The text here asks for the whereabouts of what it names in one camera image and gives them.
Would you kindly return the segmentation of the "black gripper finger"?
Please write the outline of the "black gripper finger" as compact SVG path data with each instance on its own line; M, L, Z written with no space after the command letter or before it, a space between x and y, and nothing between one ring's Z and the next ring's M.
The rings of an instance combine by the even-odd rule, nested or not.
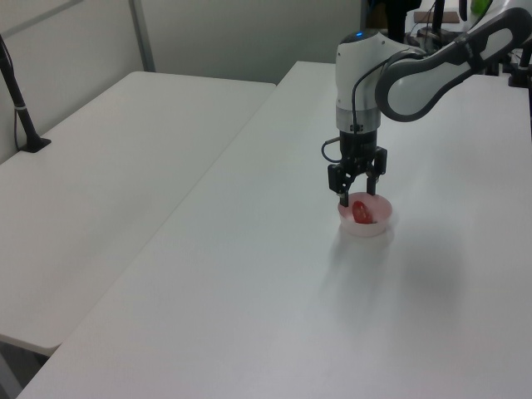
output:
M339 204L344 208L348 207L349 190L359 175L359 167L350 162L340 162L328 166L329 189L339 197Z
M377 147L372 159L367 162L367 188L366 192L369 195L375 195L377 190L377 182L380 177L386 174L387 171L387 150Z

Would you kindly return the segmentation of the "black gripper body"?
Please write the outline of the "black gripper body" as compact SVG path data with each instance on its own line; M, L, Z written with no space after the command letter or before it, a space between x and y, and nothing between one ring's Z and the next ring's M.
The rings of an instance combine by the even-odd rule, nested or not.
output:
M377 131L353 133L340 131L340 164L346 167L366 165L377 152Z

